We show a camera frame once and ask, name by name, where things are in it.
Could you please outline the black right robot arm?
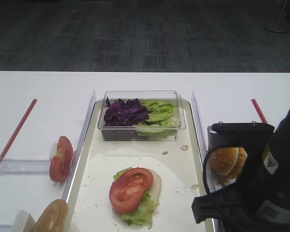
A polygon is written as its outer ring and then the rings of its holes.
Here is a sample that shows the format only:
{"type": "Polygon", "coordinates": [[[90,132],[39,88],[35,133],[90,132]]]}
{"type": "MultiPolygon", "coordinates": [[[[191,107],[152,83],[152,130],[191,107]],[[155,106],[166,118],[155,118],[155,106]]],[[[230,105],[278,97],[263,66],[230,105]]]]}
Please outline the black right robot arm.
{"type": "Polygon", "coordinates": [[[239,232],[290,232],[290,109],[277,128],[266,123],[215,123],[207,128],[208,151],[243,148],[247,159],[234,183],[211,191],[203,170],[206,194],[196,197],[196,223],[213,218],[239,232]]]}

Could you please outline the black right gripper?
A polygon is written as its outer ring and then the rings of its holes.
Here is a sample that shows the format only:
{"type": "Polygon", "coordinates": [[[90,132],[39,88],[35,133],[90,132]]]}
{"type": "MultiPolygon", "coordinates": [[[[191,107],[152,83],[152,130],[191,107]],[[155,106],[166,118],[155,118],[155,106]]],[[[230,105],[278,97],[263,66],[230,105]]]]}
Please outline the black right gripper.
{"type": "Polygon", "coordinates": [[[196,197],[192,203],[196,223],[208,218],[227,220],[235,224],[252,224],[254,219],[244,205],[237,184],[231,184],[207,195],[196,197]]]}

